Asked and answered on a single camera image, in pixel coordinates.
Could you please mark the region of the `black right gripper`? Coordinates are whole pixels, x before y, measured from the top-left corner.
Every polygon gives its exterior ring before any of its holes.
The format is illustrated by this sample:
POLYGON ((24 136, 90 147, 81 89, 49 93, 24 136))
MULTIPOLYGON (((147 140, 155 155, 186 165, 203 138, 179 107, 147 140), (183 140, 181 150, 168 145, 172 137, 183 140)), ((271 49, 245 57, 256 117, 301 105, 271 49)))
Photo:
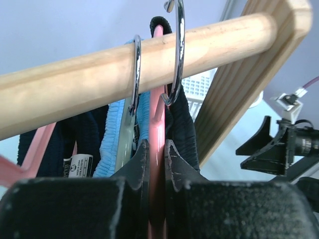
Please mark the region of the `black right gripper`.
POLYGON ((247 156, 241 169, 273 175, 286 175, 295 156, 319 156, 319 131, 306 119, 291 124, 286 119, 277 120, 278 132, 270 136, 271 117, 265 116, 257 132, 235 154, 247 156))

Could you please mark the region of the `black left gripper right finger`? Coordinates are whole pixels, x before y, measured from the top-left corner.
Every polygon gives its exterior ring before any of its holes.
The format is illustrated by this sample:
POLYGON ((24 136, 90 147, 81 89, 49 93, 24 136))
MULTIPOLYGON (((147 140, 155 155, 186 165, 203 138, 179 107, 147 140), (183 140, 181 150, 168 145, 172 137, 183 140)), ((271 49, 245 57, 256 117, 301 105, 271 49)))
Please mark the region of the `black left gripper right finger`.
POLYGON ((165 141, 164 146, 165 180, 178 192, 186 185, 190 188, 191 182, 201 182, 202 176, 188 164, 179 154, 171 139, 165 141))

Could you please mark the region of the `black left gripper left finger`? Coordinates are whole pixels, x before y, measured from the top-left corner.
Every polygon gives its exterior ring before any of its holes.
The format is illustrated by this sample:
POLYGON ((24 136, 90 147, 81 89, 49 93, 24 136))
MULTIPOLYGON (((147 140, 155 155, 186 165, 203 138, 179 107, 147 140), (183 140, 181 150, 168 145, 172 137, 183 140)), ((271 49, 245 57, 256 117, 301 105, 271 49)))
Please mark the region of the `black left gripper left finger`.
POLYGON ((125 178, 129 186, 134 189, 143 188, 149 190, 150 179, 150 148, 147 139, 141 141, 135 155, 121 169, 111 176, 115 178, 125 178))

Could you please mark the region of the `dark grey shorts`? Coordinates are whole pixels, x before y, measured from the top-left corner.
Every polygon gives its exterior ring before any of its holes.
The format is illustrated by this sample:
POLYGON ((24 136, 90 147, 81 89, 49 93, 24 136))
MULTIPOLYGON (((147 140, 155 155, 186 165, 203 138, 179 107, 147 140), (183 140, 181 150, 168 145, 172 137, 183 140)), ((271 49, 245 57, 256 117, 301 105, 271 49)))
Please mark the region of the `dark grey shorts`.
POLYGON ((150 92, 150 167, 151 175, 161 174, 164 164, 164 145, 166 139, 173 140, 181 157, 197 172, 200 171, 196 148, 194 122, 189 113, 188 101, 183 88, 170 107, 164 105, 161 94, 164 87, 157 87, 150 92))

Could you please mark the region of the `pink hanger with metal hook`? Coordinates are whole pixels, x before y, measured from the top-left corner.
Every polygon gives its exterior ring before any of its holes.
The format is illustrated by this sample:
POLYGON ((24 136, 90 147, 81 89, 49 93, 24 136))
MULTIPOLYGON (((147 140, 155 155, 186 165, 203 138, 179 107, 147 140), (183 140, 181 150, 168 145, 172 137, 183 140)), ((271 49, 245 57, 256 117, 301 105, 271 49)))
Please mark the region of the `pink hanger with metal hook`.
POLYGON ((167 12, 175 9, 176 46, 173 84, 170 94, 164 86, 151 90, 150 93, 150 180, 149 180, 149 238, 164 239, 165 234, 165 106, 172 105, 181 88, 184 50, 185 50, 185 14, 182 0, 168 0, 164 7, 167 12))

